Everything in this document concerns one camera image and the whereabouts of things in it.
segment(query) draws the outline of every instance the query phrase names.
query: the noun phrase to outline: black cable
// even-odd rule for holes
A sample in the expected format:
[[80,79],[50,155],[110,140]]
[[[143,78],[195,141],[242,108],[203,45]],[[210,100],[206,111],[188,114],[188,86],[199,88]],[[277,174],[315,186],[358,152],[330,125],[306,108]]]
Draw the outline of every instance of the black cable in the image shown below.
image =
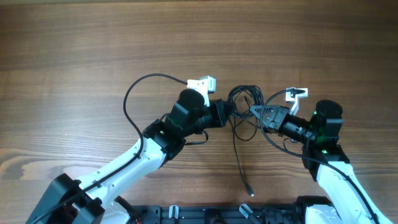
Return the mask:
[[[279,96],[280,94],[286,93],[286,92],[288,92],[288,91],[290,91],[290,92],[296,92],[296,93],[303,93],[303,90],[282,90],[282,91],[279,91],[279,92],[275,93],[275,94],[272,95],[270,98],[268,98],[268,100],[267,100],[267,101],[264,103],[264,105],[262,106],[262,110],[261,110],[261,113],[260,113],[260,126],[261,126],[261,131],[262,131],[264,137],[266,137],[266,139],[268,140],[268,142],[269,142],[271,145],[273,145],[273,146],[276,147],[277,149],[281,150],[282,152],[288,153],[288,154],[290,154],[290,155],[292,155],[292,156],[296,156],[296,157],[299,157],[299,158],[302,158],[302,159],[308,159],[308,160],[310,160],[310,161],[317,162],[317,163],[322,164],[322,165],[325,165],[325,166],[327,166],[327,167],[333,169],[333,170],[336,171],[337,173],[339,173],[342,177],[344,177],[344,178],[353,186],[353,188],[355,189],[355,191],[356,191],[356,192],[358,193],[358,195],[361,197],[363,203],[365,204],[366,208],[368,209],[369,213],[371,214],[372,219],[374,220],[375,224],[379,224],[379,220],[377,219],[377,215],[373,212],[373,210],[372,210],[372,208],[371,208],[369,202],[366,200],[365,196],[362,194],[362,192],[360,191],[360,189],[358,188],[358,186],[353,182],[353,180],[351,180],[351,178],[350,178],[348,175],[346,175],[344,172],[342,172],[341,170],[337,169],[336,167],[330,165],[329,163],[322,162],[322,161],[319,161],[318,159],[313,159],[313,158],[311,158],[311,157],[307,157],[307,156],[304,156],[304,155],[301,155],[301,154],[297,154],[297,153],[294,153],[294,152],[290,152],[289,150],[287,150],[287,148],[286,148],[286,146],[285,146],[285,140],[286,140],[286,139],[284,139],[284,148],[282,148],[282,147],[278,146],[274,141],[272,141],[272,140],[268,137],[268,135],[266,134],[266,132],[265,132],[265,130],[264,130],[264,128],[263,128],[262,114],[263,114],[264,110],[267,108],[268,103],[269,103],[272,99],[274,99],[275,97]],[[307,151],[308,148],[309,148],[310,139],[311,139],[311,138],[312,138],[312,136],[310,136],[310,137],[307,139],[307,143],[306,143],[306,145],[305,145],[306,151]]]
[[[253,101],[253,105],[262,105],[264,103],[264,97],[262,95],[262,91],[261,91],[260,87],[258,87],[256,85],[240,85],[240,86],[236,86],[235,88],[233,88],[230,91],[230,93],[228,95],[228,101],[230,103],[236,104],[236,100],[238,99],[238,97],[242,93],[246,93],[247,95],[249,95],[249,97]],[[242,141],[250,141],[252,138],[255,137],[255,135],[257,133],[257,128],[260,128],[260,126],[257,125],[257,118],[256,118],[256,123],[255,124],[248,120],[248,118],[250,118],[250,117],[252,117],[254,115],[250,111],[251,105],[249,103],[248,97],[244,96],[244,100],[245,100],[245,102],[246,102],[246,104],[248,105],[249,108],[246,111],[243,111],[243,112],[240,112],[240,111],[238,111],[237,108],[235,108],[235,110],[232,112],[234,122],[232,123],[231,118],[228,119],[228,121],[229,121],[229,123],[231,124],[231,127],[232,127],[234,151],[235,151],[235,156],[236,156],[236,162],[238,163],[239,173],[241,175],[242,182],[243,182],[243,184],[244,184],[244,186],[246,188],[246,191],[248,192],[248,194],[250,196],[253,197],[254,196],[253,189],[248,184],[248,182],[246,181],[246,179],[244,178],[243,173],[242,173],[242,168],[241,168],[241,165],[240,165],[240,162],[239,162],[238,152],[236,150],[235,137],[238,138],[239,140],[242,140]],[[236,123],[236,119],[242,119],[242,120],[237,124]],[[253,135],[250,138],[248,138],[248,139],[243,139],[243,138],[239,137],[237,132],[236,132],[236,128],[240,124],[242,124],[244,121],[248,122],[249,124],[251,124],[252,126],[255,127]]]
[[112,171],[110,174],[106,175],[105,177],[103,177],[102,179],[96,181],[94,184],[91,184],[90,186],[88,186],[87,188],[83,189],[81,192],[75,194],[74,196],[71,196],[70,198],[54,205],[52,208],[48,209],[45,213],[43,213],[42,215],[40,215],[39,217],[35,218],[30,224],[36,224],[37,222],[39,222],[41,219],[43,219],[44,217],[46,217],[47,215],[50,215],[52,212],[54,212],[55,210],[59,209],[60,207],[62,207],[63,205],[65,205],[66,203],[70,203],[76,199],[78,199],[79,197],[81,197],[83,194],[85,194],[87,191],[93,189],[94,187],[99,186],[102,182],[104,182],[105,180],[109,179],[110,177],[112,177],[114,174],[117,174],[118,172],[120,172],[121,170],[123,170],[124,168],[126,168],[128,165],[130,165],[132,162],[134,162],[137,158],[139,158],[139,155],[142,152],[142,148],[144,147],[144,137],[141,133],[141,131],[139,130],[139,128],[136,126],[136,124],[132,121],[132,119],[130,118],[130,116],[127,113],[126,110],[126,102],[127,102],[127,98],[129,96],[130,91],[132,90],[132,88],[141,80],[148,78],[148,77],[153,77],[153,76],[158,76],[158,77],[165,77],[165,78],[169,78],[172,79],[174,81],[177,81],[179,83],[182,83],[184,85],[188,85],[187,82],[179,80],[178,78],[174,78],[171,77],[170,75],[164,75],[164,74],[160,74],[160,73],[153,73],[153,74],[149,74],[149,75],[144,75],[143,77],[140,77],[139,79],[137,79],[128,89],[128,91],[126,92],[126,95],[124,96],[124,100],[123,100],[123,112],[124,115],[126,115],[127,120],[132,124],[132,126],[134,127],[134,129],[137,131],[138,135],[139,135],[139,139],[140,139],[140,146],[139,149],[137,151],[136,154],[134,154],[134,156],[125,164],[123,164],[121,167],[117,168],[116,170]]
[[207,132],[205,130],[203,130],[202,134],[205,134],[206,140],[201,141],[201,142],[187,142],[187,143],[185,143],[185,145],[186,146],[197,146],[197,145],[206,143],[207,140],[209,140],[209,134],[207,134]]

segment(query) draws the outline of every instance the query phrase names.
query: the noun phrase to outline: wooden table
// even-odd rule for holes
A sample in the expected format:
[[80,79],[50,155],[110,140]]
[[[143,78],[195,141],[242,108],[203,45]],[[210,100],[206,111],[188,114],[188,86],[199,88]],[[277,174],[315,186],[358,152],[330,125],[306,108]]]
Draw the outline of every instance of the wooden table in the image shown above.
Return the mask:
[[[343,106],[340,143],[373,202],[398,222],[398,16],[367,1],[140,2],[0,8],[0,223],[23,223],[51,180],[105,165],[136,141],[122,111],[130,84],[148,73],[182,80],[213,75],[212,99],[236,85],[267,98],[309,88],[298,115],[318,100]],[[144,129],[185,87],[164,78],[136,86],[127,108]],[[284,105],[283,99],[275,103]],[[250,136],[253,128],[238,130]],[[261,134],[237,142],[231,128],[187,146],[122,196],[133,205],[238,205],[324,195],[300,159]],[[189,140],[199,140],[193,136]],[[282,139],[273,137],[278,144]],[[289,144],[300,151],[299,144]]]

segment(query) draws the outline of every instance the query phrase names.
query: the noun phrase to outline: white robotic arm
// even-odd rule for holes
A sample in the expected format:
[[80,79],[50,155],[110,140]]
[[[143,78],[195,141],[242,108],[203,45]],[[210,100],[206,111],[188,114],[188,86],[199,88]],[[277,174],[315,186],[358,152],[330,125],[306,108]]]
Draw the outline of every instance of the white robotic arm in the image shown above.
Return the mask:
[[[98,169],[90,175],[84,175],[77,178],[81,181],[79,187],[81,189],[85,189],[93,184],[93,182],[102,179],[112,171],[119,168],[121,165],[127,163],[134,156],[134,154],[138,152],[139,145],[140,140],[138,140],[130,150],[109,164]],[[144,138],[144,147],[139,158],[137,158],[123,170],[119,171],[117,174],[105,180],[99,185],[99,187],[95,187],[87,191],[87,195],[92,199],[101,199],[101,206],[103,208],[107,208],[117,196],[126,191],[131,185],[136,183],[145,175],[159,169],[165,161],[165,158],[166,154],[162,152],[162,147],[160,145],[158,145],[153,139]]]
[[[351,164],[347,164],[343,161],[329,162],[329,164],[350,177],[364,195],[366,201],[370,204],[373,212],[377,215],[379,223],[392,223],[380,212],[362,188],[361,184],[355,177]],[[368,209],[357,191],[341,174],[325,165],[320,165],[317,174],[317,182],[326,191],[333,202],[335,209],[327,205],[313,205],[308,207],[305,214],[305,219],[308,224],[374,223]]]

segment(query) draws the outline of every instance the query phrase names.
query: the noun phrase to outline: black base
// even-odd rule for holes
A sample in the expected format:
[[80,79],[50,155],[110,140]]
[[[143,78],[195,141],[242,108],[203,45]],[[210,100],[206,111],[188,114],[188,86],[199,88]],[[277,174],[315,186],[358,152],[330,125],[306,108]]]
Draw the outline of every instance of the black base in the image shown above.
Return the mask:
[[[78,194],[79,181],[71,180],[66,174],[52,181],[39,203],[30,215],[31,223],[49,208]],[[291,204],[250,206],[253,211],[249,219],[239,211],[239,207],[180,207],[178,219],[169,218],[169,207],[132,206],[123,198],[115,200],[123,206],[131,219],[128,224],[290,224],[305,223],[307,207],[312,205],[332,205],[326,197],[300,196]],[[91,200],[85,194],[74,202],[64,205],[39,223],[100,224],[104,215],[101,200]]]
[[[180,207],[178,220],[169,218],[169,207],[131,206],[123,198],[119,202],[131,214],[133,224],[253,224],[239,211],[239,207]],[[262,224],[305,223],[305,208],[313,204],[328,204],[326,197],[300,196],[290,204],[252,206],[254,217]]]

